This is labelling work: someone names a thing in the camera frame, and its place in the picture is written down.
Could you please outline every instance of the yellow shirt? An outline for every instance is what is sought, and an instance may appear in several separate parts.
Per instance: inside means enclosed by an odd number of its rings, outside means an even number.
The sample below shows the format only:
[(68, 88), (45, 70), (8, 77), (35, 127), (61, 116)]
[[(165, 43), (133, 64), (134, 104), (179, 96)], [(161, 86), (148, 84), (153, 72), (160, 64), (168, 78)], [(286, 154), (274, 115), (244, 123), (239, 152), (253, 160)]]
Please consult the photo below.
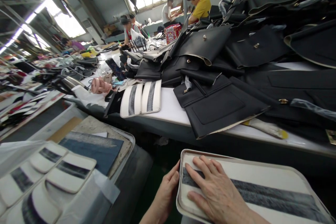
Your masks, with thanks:
[(208, 12), (210, 11), (210, 9), (211, 9), (210, 0), (199, 0), (192, 15), (198, 18), (198, 20), (200, 18), (208, 17), (209, 16)]

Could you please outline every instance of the blue cloth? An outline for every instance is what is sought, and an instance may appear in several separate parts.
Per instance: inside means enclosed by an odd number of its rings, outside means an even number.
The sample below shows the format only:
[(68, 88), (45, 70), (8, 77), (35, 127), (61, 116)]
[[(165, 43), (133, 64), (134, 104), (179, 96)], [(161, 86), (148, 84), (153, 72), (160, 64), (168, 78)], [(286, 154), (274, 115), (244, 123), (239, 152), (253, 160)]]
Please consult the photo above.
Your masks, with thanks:
[(123, 143), (113, 138), (70, 132), (59, 144), (76, 154), (95, 159), (95, 168), (107, 175)]

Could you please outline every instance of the ceiling light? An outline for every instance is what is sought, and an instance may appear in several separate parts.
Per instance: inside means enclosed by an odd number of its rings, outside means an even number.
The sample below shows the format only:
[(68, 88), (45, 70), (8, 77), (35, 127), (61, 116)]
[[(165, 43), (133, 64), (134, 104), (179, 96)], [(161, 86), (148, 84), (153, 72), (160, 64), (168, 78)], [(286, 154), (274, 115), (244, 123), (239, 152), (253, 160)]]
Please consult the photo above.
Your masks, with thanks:
[(15, 40), (14, 39), (11, 39), (5, 46), (6, 47), (9, 47), (9, 46), (11, 46), (11, 44), (13, 44), (15, 42)]
[(30, 22), (32, 22), (33, 21), (33, 19), (36, 17), (37, 15), (36, 15), (36, 13), (32, 13), (32, 14), (30, 14), (30, 16), (27, 18), (27, 20), (26, 20), (26, 23), (30, 23)]
[(6, 49), (7, 49), (7, 47), (3, 47), (3, 48), (1, 48), (1, 50), (0, 50), (0, 54), (2, 54)]
[(43, 3), (40, 4), (35, 10), (35, 13), (40, 13), (47, 5), (47, 3), (51, 0), (44, 0)]
[(20, 34), (23, 32), (23, 29), (20, 27), (17, 31), (16, 31), (16, 33), (14, 34), (14, 37), (19, 37), (20, 36)]

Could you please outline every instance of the gold metal clasp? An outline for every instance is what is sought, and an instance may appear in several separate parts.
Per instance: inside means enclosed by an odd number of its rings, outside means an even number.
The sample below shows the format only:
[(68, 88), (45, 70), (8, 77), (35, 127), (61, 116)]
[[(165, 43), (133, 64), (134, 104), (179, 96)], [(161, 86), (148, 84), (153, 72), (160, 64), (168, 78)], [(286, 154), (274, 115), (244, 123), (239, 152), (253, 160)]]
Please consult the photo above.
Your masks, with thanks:
[(279, 99), (279, 102), (281, 104), (288, 104), (288, 100), (287, 99)]

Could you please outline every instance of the pink fan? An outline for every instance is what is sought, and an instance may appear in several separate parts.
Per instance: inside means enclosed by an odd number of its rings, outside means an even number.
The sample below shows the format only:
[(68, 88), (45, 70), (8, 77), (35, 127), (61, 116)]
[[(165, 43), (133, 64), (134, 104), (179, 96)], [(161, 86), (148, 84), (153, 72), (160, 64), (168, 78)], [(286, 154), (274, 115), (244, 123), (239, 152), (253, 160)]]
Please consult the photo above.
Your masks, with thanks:
[(95, 94), (108, 93), (112, 89), (112, 85), (106, 83), (101, 78), (94, 78), (91, 83), (91, 91)]

